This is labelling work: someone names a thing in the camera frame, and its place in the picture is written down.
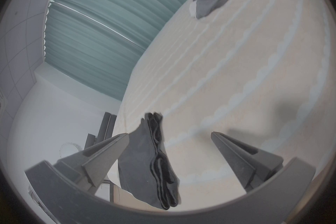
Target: curtain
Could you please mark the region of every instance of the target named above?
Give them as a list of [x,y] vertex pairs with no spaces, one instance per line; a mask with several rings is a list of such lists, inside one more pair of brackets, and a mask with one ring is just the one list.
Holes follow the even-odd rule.
[[52,0],[45,61],[121,100],[133,67],[186,0]]

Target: black garment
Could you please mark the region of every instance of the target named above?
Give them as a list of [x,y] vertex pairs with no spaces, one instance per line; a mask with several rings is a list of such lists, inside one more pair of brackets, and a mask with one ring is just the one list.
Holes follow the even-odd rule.
[[138,200],[168,210],[178,204],[177,177],[159,148],[162,135],[158,113],[148,113],[129,134],[129,144],[118,158],[121,188]]

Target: beige bedding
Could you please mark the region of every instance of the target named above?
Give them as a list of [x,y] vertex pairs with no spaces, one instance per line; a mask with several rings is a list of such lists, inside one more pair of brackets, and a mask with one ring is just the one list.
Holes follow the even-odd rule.
[[[324,1],[229,0],[200,20],[190,3],[137,63],[114,128],[130,133],[146,112],[162,113],[180,180],[180,204],[170,211],[245,193],[212,131],[321,171],[336,144],[336,27]],[[117,163],[108,177],[120,185]]]

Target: air vent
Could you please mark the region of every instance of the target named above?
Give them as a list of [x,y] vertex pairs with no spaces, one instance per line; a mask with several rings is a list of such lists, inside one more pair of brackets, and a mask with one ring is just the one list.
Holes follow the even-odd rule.
[[7,105],[7,99],[0,89],[0,121]]

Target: bed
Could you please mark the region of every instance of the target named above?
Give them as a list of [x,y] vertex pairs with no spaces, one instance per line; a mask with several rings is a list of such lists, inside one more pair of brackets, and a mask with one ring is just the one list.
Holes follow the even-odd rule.
[[[335,22],[323,0],[229,0],[175,13],[135,66],[113,135],[163,115],[180,204],[201,209],[246,192],[210,139],[225,133],[317,168],[335,149]],[[108,173],[120,185],[118,164]]]

